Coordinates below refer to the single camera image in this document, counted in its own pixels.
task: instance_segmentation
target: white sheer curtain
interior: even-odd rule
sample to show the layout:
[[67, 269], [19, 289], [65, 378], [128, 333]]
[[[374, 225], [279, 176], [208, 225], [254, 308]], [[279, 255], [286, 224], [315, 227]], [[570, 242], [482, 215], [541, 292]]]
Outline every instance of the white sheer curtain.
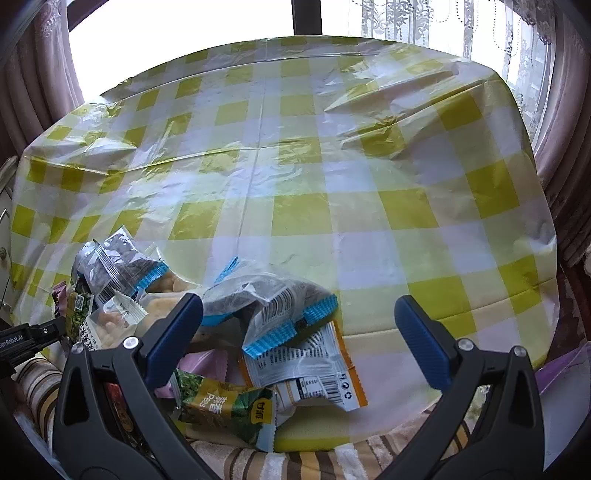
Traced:
[[[552, 0], [346, 1], [347, 35], [434, 48], [496, 70], [535, 145], [554, 64]], [[323, 1], [323, 9], [325, 3], [336, 2]]]

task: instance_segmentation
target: table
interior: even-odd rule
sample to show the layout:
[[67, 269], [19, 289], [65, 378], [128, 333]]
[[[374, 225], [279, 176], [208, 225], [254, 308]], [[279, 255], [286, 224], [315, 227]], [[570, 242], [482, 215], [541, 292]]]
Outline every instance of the table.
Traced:
[[77, 250], [121, 225], [200, 283], [238, 254], [333, 290], [369, 405], [299, 408], [277, 450], [364, 439], [437, 397], [395, 327], [403, 294], [536, 364], [558, 317], [556, 235], [508, 87], [402, 43], [276, 38], [154, 67], [27, 148], [12, 218], [14, 322], [48, 318]]

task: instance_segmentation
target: blue serrated edge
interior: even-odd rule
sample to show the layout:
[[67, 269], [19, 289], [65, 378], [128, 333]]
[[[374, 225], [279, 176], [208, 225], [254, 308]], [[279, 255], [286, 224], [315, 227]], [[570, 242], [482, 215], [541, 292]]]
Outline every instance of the blue serrated edge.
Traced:
[[[304, 309], [303, 317], [308, 326], [314, 325], [323, 318], [333, 313], [339, 306], [339, 301], [333, 293], [322, 300], [310, 305]], [[249, 356], [257, 358], [272, 348], [279, 346], [296, 336], [297, 331], [295, 327], [296, 320], [288, 320], [285, 323], [275, 327], [270, 332], [267, 332], [258, 340], [255, 340], [248, 346], [243, 346], [242, 350]]]
[[217, 278], [213, 281], [214, 284], [220, 283], [224, 278], [226, 278], [234, 268], [238, 265], [238, 257], [234, 257], [230, 260], [230, 263], [226, 265], [226, 268], [222, 270], [222, 272], [217, 276]]
[[136, 289], [145, 290], [154, 280], [159, 279], [168, 271], [168, 265], [164, 262], [159, 262], [152, 270], [150, 270], [144, 278], [142, 278], [136, 285]]
[[222, 323], [232, 313], [233, 312], [220, 313], [218, 315], [204, 315], [203, 320], [201, 320], [201, 325], [203, 325], [204, 327], [215, 327], [216, 325]]
[[333, 293], [329, 297], [319, 300], [309, 307], [306, 307], [304, 309], [303, 315], [308, 325], [314, 325], [319, 320], [322, 320], [333, 313], [338, 306], [339, 301], [337, 300], [336, 295]]

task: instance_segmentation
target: white snack bag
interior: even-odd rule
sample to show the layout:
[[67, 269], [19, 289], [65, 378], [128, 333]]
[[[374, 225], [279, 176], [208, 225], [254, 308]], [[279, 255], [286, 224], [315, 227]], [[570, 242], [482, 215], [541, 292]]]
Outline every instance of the white snack bag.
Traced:
[[239, 257], [202, 299], [203, 325], [216, 325], [232, 314], [248, 321], [242, 350], [252, 358], [288, 342], [338, 305], [336, 295], [314, 282]]
[[247, 385], [275, 384], [278, 414], [285, 421], [294, 406], [326, 405], [330, 402], [345, 411], [367, 405], [359, 377], [334, 322], [314, 332], [296, 348], [279, 346], [257, 359], [240, 359]]
[[138, 323], [147, 314], [130, 297], [116, 291], [82, 323], [79, 339], [89, 350], [116, 347], [135, 333]]

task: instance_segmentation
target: clear plastic bag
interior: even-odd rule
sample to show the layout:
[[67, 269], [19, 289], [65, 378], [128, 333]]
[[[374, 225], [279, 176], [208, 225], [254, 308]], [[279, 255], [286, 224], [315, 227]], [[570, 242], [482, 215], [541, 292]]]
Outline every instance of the clear plastic bag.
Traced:
[[89, 315], [80, 327], [79, 340], [90, 350], [114, 348], [135, 334], [147, 312], [127, 295], [115, 295]]
[[164, 262], [139, 250], [124, 226], [102, 243], [86, 243], [73, 265], [73, 275], [84, 276], [99, 306], [116, 291], [130, 297], [137, 295], [167, 271]]
[[215, 325], [230, 314], [246, 320], [242, 349], [256, 358], [328, 317], [337, 306], [336, 296], [316, 283], [236, 257], [204, 292], [203, 323]]
[[[152, 244], [146, 248], [145, 254], [154, 260], [168, 265], [168, 262], [164, 259], [163, 253], [156, 244]], [[162, 275], [162, 277], [146, 287], [145, 291], [146, 293], [170, 293], [193, 290], [199, 287], [200, 285], [197, 285], [189, 279], [178, 275], [169, 268], [169, 270], [164, 275]]]

